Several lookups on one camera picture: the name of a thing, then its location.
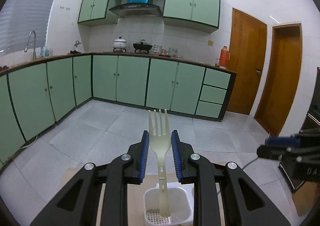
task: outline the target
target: fork handle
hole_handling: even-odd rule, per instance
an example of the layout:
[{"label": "fork handle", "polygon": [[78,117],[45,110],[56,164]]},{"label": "fork handle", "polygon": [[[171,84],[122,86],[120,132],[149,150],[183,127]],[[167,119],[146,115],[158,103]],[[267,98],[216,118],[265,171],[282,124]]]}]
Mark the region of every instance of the fork handle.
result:
[{"label": "fork handle", "polygon": [[160,215],[162,217],[170,217],[167,174],[165,172],[164,157],[158,157],[158,175],[159,175],[159,200],[160,200]]}]

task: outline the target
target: orange thermos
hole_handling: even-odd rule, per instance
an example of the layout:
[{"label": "orange thermos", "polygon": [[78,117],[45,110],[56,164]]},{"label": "orange thermos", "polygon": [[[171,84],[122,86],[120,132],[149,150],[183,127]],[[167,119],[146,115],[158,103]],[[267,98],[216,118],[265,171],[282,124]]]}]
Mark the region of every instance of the orange thermos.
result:
[{"label": "orange thermos", "polygon": [[230,60],[230,53],[228,51],[228,48],[226,46],[224,46],[221,49],[221,53],[220,53],[220,59],[219,59],[219,64],[222,67],[226,67],[227,62]]}]

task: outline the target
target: gray tile floor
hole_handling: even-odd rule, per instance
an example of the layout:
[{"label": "gray tile floor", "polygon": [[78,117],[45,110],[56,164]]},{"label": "gray tile floor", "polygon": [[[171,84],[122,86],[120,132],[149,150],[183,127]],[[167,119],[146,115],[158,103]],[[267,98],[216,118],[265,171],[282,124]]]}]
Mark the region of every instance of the gray tile floor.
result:
[{"label": "gray tile floor", "polygon": [[[257,147],[267,137],[251,116],[232,112],[226,113],[223,122],[174,115],[169,115],[169,121],[181,141],[216,163],[234,161],[242,167],[256,157]],[[0,195],[17,221],[27,226],[59,191],[66,169],[80,169],[87,162],[109,163],[139,142],[147,129],[146,110],[91,100],[15,158],[0,175]],[[171,150],[166,157],[167,173],[174,173]],[[150,150],[147,174],[157,174],[156,162]],[[245,172],[292,225],[302,222],[278,162],[258,159]]]}]

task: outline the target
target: white plastic basket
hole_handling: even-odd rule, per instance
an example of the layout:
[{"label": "white plastic basket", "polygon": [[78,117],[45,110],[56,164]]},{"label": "white plastic basket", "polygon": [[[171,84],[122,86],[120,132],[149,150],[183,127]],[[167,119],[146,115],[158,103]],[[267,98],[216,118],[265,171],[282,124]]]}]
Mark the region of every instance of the white plastic basket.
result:
[{"label": "white plastic basket", "polygon": [[161,217],[159,209],[159,184],[143,195],[145,226],[150,225],[192,225],[193,184],[168,183],[170,217]]}]

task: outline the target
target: white plastic fork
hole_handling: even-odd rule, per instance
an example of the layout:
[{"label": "white plastic fork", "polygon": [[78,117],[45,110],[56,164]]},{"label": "white plastic fork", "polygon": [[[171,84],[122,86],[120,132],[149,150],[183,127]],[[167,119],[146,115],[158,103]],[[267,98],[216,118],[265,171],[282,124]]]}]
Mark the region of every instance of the white plastic fork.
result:
[{"label": "white plastic fork", "polygon": [[151,112],[148,111],[149,117],[149,144],[151,149],[156,153],[158,157],[158,175],[159,175],[159,201],[160,201],[160,215],[162,217],[170,217],[170,208],[168,201],[168,189],[167,189],[167,174],[165,172],[165,154],[171,146],[171,135],[169,128],[169,119],[167,110],[164,110],[165,119],[165,133],[163,133],[161,110],[159,110],[160,119],[160,135],[158,130],[158,121],[156,110],[155,114],[155,127],[156,134],[153,132]]}]

